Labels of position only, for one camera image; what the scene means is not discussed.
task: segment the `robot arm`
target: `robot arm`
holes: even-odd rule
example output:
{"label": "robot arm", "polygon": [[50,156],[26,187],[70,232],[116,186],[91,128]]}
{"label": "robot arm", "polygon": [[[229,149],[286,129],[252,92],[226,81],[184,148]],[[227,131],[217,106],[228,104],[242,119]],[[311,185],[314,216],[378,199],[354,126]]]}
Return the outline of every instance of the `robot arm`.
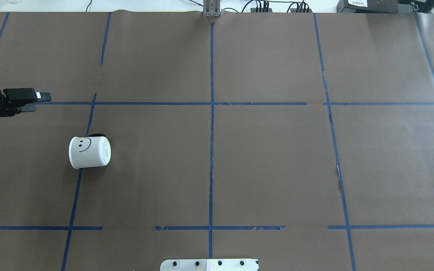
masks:
{"label": "robot arm", "polygon": [[34,102],[51,101],[49,93],[35,92],[32,88],[0,89],[0,117],[12,117],[22,112],[36,111]]}

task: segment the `black box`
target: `black box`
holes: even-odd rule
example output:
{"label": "black box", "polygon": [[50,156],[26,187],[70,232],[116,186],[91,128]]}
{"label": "black box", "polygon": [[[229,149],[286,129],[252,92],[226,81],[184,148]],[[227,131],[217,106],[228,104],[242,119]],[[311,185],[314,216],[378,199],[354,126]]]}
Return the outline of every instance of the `black box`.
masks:
{"label": "black box", "polygon": [[397,0],[353,0],[355,2],[367,2],[367,7],[351,5],[348,0],[339,0],[336,6],[337,13],[413,13],[411,5],[398,4]]}

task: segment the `metal bracket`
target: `metal bracket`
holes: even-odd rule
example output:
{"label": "metal bracket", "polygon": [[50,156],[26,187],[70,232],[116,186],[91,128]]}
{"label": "metal bracket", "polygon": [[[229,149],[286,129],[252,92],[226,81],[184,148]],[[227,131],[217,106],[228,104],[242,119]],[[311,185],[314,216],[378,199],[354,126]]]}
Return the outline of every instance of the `metal bracket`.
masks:
{"label": "metal bracket", "polygon": [[220,0],[203,0],[204,17],[220,17]]}
{"label": "metal bracket", "polygon": [[257,259],[165,260],[160,271],[259,271]]}

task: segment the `white sticker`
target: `white sticker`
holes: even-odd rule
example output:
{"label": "white sticker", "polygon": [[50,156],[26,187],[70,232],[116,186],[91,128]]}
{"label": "white sticker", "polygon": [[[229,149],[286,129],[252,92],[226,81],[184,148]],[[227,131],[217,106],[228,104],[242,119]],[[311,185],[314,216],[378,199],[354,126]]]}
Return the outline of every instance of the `white sticker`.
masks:
{"label": "white sticker", "polygon": [[348,0],[348,4],[367,8],[367,0]]}

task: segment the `white cup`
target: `white cup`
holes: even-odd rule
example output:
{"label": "white cup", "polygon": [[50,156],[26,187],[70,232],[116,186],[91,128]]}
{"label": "white cup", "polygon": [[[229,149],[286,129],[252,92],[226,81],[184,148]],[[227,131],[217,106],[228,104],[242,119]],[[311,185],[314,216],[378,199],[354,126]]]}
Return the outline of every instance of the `white cup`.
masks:
{"label": "white cup", "polygon": [[105,166],[110,162],[112,149],[104,134],[91,134],[87,137],[74,137],[69,142],[68,156],[75,169]]}

